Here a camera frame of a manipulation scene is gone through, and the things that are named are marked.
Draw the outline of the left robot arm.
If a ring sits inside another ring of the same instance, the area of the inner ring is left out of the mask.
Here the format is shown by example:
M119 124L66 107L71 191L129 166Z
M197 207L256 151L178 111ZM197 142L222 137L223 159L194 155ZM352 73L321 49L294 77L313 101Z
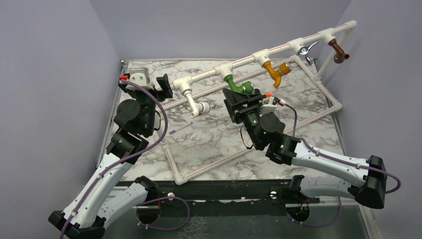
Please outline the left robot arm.
M171 84L168 75L151 83L147 76L135 72L121 75L118 86L129 99L115 110L117 131L105 148L112 158L101 160L78 196L65 209L49 216L60 238L100 239L128 209L156 200L157 185L145 176L137 178L121 195L113 199L108 196L142 154L165 141L169 122L162 103L173 97Z

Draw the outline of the green faucet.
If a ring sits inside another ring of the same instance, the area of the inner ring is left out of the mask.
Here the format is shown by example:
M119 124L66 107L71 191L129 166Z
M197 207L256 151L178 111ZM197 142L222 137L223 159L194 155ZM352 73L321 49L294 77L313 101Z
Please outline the green faucet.
M241 94L251 94L254 91L253 84L250 81L244 82L241 85L236 85L232 75L224 77L224 81L229 85L229 88Z

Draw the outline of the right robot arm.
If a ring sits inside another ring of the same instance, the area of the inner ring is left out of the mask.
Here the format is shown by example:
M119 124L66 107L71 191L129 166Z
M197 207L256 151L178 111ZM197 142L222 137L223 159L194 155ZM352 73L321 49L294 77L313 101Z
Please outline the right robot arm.
M266 96L259 90L253 94L230 89L222 92L232 122L243 124L253 148L266 150L266 157L277 164L311 168L331 175L322 179L300 176L287 189L292 202L331 196L351 198L372 209L384 208L387 172L381 157L355 158L312 146L304 138L285 134L285 124L273 112L262 113Z

